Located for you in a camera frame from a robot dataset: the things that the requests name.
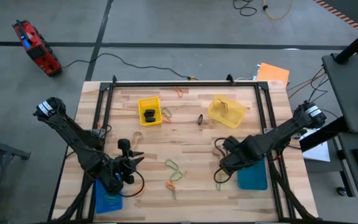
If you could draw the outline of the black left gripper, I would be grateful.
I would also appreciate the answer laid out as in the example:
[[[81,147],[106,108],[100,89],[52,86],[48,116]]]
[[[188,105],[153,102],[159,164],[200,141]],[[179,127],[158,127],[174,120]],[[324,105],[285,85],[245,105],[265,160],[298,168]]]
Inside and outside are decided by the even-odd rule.
[[[128,139],[119,139],[117,147],[122,151],[122,155],[116,158],[117,173],[120,174],[121,179],[127,184],[134,183],[134,177],[132,175],[132,167],[136,167],[140,162],[144,160],[144,157],[135,158],[130,160],[131,157],[143,155],[143,152],[132,151],[131,142]]]

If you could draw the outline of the tan rubber band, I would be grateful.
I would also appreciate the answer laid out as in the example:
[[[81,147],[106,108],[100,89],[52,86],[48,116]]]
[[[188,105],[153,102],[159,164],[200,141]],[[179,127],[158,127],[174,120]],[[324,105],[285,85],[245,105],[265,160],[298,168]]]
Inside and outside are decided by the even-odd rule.
[[[221,116],[226,116],[229,113],[228,104],[221,99],[215,100],[213,106],[220,110]]]
[[[135,150],[139,141],[143,138],[143,134],[141,132],[134,132],[132,135],[132,140],[131,140],[131,146],[132,146],[132,150]]]

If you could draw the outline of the teal plastic basket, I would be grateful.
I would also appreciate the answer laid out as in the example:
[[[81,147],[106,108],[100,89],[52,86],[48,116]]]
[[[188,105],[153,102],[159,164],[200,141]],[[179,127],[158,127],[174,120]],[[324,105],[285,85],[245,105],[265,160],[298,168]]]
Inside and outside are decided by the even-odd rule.
[[[252,167],[237,171],[237,185],[242,190],[267,190],[265,159]]]

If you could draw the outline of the translucent yellow basket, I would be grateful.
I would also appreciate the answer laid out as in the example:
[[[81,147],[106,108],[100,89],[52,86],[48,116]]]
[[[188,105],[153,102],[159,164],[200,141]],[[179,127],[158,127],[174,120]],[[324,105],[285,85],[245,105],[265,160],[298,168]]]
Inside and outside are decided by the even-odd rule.
[[[213,106],[213,102],[217,99],[221,99],[228,104],[229,113],[226,116],[221,116],[220,110]],[[237,128],[242,123],[246,111],[247,107],[236,100],[225,95],[215,95],[208,107],[208,116],[230,128]]]

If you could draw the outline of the yellow slotted plastic basket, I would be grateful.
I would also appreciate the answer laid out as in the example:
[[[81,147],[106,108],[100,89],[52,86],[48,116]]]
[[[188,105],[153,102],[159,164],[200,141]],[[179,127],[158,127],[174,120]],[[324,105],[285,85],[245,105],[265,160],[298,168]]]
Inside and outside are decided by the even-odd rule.
[[[138,109],[139,109],[139,120],[142,126],[153,126],[158,125],[162,122],[162,111],[160,107],[160,99],[157,96],[151,98],[144,98],[138,101]],[[155,110],[154,118],[156,121],[153,123],[147,123],[145,121],[144,112],[145,110]]]

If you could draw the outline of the blue plastic basket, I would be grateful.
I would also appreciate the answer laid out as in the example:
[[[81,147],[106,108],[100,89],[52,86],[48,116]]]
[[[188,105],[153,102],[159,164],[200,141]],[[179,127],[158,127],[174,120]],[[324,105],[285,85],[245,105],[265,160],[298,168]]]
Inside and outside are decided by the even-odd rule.
[[[114,212],[117,210],[121,210],[123,207],[123,199],[120,195],[119,201],[115,201],[113,203],[109,203],[108,201],[105,201],[104,195],[111,195],[107,193],[106,189],[102,185],[102,182],[98,179],[96,181],[96,213],[102,214],[102,213],[108,213],[108,212]]]

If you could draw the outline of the white paper sheet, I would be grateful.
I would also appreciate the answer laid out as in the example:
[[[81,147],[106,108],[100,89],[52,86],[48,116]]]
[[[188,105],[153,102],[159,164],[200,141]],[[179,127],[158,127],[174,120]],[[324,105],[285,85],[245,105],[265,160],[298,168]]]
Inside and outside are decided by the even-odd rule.
[[[300,137],[300,140],[308,137],[311,134],[314,134],[319,129],[305,129],[306,133]],[[304,159],[311,159],[314,161],[322,161],[322,162],[331,162],[329,155],[328,142],[325,141],[323,143],[318,144],[317,146],[310,148],[308,150],[303,151]]]

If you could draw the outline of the black diagonal beam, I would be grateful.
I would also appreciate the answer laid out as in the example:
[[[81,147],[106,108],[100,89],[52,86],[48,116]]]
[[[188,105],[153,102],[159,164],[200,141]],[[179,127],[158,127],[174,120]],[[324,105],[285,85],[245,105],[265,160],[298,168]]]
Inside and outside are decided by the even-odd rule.
[[[344,64],[348,59],[358,51],[358,38],[347,46],[340,54],[334,57],[334,61],[339,64]]]
[[[348,132],[349,128],[347,126],[346,120],[343,116],[334,120],[333,122],[327,124],[326,126],[320,128],[312,134],[309,134],[307,137],[304,137],[300,140],[301,151],[306,152],[317,145],[324,143],[333,137],[337,136],[339,133]]]

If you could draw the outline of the orange paper folder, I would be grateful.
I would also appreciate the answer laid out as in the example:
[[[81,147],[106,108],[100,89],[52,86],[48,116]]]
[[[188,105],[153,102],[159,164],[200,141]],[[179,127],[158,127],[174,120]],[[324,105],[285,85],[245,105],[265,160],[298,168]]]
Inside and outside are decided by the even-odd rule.
[[[284,68],[276,67],[267,63],[261,63],[257,74],[257,80],[282,81],[284,86],[288,86],[290,71]]]

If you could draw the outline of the grey side desk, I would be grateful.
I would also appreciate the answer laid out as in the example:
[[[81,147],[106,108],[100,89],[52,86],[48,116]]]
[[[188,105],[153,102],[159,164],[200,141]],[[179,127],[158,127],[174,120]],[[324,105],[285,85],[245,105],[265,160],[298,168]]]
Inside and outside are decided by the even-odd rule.
[[[354,150],[358,149],[358,55],[347,63],[335,62],[332,55],[322,57],[324,69],[341,109],[340,120],[347,129],[338,132],[338,152],[346,160],[358,193],[358,163]]]

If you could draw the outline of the red power tool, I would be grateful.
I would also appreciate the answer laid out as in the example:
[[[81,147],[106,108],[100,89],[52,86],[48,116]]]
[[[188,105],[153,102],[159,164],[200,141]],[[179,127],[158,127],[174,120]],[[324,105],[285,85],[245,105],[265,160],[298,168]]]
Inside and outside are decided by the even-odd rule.
[[[27,20],[16,20],[12,25],[26,54],[48,76],[62,72],[62,66],[48,42]]]

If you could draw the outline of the black mat with orange stripes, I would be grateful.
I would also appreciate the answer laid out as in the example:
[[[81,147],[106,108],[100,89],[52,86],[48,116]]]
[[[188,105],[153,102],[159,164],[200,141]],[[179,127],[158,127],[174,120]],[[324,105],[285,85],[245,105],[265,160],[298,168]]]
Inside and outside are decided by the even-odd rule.
[[[358,30],[358,0],[313,0],[346,24]]]

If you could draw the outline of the black metal rig frame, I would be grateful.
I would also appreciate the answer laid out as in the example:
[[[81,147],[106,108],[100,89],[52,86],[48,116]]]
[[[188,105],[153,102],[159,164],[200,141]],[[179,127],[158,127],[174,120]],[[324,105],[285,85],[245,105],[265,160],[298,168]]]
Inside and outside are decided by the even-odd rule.
[[[179,98],[174,87],[183,91]],[[208,116],[208,107],[215,95],[225,95],[247,107],[237,128],[230,128]],[[172,122],[142,126],[138,101],[157,96],[160,107],[172,114]],[[203,122],[198,125],[199,115]],[[138,165],[139,176],[123,188],[124,206],[116,212],[97,214],[95,192],[90,189],[80,202],[69,224],[103,223],[208,223],[208,222],[274,222],[297,220],[299,213],[282,189],[268,179],[267,190],[240,190],[237,179],[231,178],[216,189],[219,157],[216,146],[223,138],[242,139],[275,127],[291,117],[291,109],[283,85],[257,81],[179,81],[179,82],[86,82],[75,115],[85,129],[109,126],[104,150],[118,156],[120,138],[132,140],[134,132],[143,134],[136,150],[143,152]],[[171,159],[183,178],[173,182],[177,199],[166,188],[174,170],[165,165]],[[141,182],[145,190],[134,197]]]

